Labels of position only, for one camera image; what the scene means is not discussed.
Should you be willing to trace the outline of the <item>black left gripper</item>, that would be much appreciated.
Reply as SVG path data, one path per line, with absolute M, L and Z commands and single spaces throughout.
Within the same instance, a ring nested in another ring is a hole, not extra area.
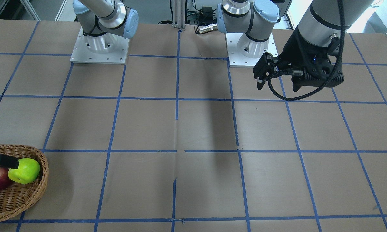
M 326 47 L 319 47 L 306 41 L 299 29 L 296 28 L 285 44 L 278 57 L 270 53 L 263 53 L 253 68 L 257 89 L 261 90 L 271 73 L 275 72 L 277 62 L 279 68 L 292 68 L 302 70 L 303 75 L 293 75 L 291 81 L 296 92 L 302 86 L 321 86 L 332 72 L 334 65 L 330 56 L 337 58 L 340 38 L 336 36 L 326 43 Z

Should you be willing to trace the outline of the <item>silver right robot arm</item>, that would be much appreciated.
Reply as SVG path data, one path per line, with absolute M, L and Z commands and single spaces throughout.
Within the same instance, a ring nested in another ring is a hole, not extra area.
M 129 41 L 137 31 L 139 15 L 121 0 L 74 0 L 82 33 L 71 61 L 82 64 L 125 64 Z

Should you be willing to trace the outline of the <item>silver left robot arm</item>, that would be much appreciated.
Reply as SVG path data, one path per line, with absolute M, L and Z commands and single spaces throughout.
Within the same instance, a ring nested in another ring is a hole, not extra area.
M 217 6 L 218 31 L 241 33 L 242 54 L 257 58 L 253 68 L 257 88 L 281 75 L 290 75 L 293 90 L 303 86 L 333 88 L 344 82 L 344 35 L 371 0 L 313 0 L 279 55 L 266 49 L 279 6 L 271 0 L 223 0 Z

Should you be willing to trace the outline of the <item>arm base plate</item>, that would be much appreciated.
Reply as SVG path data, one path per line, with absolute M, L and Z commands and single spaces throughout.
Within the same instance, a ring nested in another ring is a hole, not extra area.
M 244 33 L 225 35 L 230 67 L 253 68 L 265 52 L 278 56 L 273 34 L 264 42 L 251 41 Z
M 80 64 L 123 64 L 128 57 L 130 39 L 106 33 L 99 37 L 85 36 L 80 28 L 70 62 Z

